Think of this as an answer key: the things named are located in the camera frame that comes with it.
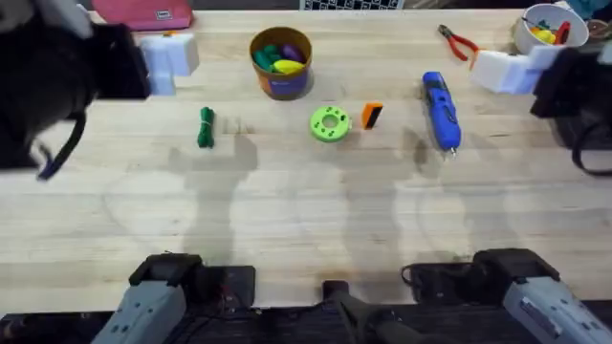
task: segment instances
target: yellow toy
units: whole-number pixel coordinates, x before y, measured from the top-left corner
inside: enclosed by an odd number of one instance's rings
[[[295,73],[304,68],[303,64],[292,60],[278,60],[273,65],[275,70],[285,75]]]
[[[555,44],[555,39],[557,38],[550,30],[540,30],[538,32],[534,32],[534,36],[542,42],[548,44]]]

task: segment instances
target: purple toy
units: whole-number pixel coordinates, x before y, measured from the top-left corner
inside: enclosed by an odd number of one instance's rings
[[[283,54],[284,58],[290,59],[299,63],[306,63],[306,59],[302,52],[291,44],[283,44],[280,49],[280,53]]]

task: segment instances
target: pliers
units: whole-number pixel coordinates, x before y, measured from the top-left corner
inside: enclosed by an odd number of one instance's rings
[[[459,57],[462,61],[467,61],[468,57],[465,54],[461,53],[461,51],[457,48],[456,42],[459,42],[459,43],[462,43],[468,46],[468,48],[470,48],[474,53],[477,53],[479,50],[478,46],[475,45],[474,42],[460,35],[456,35],[452,33],[452,31],[446,25],[440,25],[438,27],[438,32],[441,33],[442,36],[444,36],[447,39],[452,52],[455,54],[455,56]]]

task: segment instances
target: blue screwdriver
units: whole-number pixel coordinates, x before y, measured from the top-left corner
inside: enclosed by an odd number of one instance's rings
[[[423,86],[438,145],[442,150],[450,151],[454,157],[461,144],[461,128],[447,84],[439,72],[427,72],[423,75]]]

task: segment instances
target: pink case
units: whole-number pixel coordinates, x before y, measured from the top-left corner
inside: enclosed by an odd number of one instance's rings
[[[110,24],[132,30],[184,29],[193,13],[187,0],[93,0],[94,9]]]

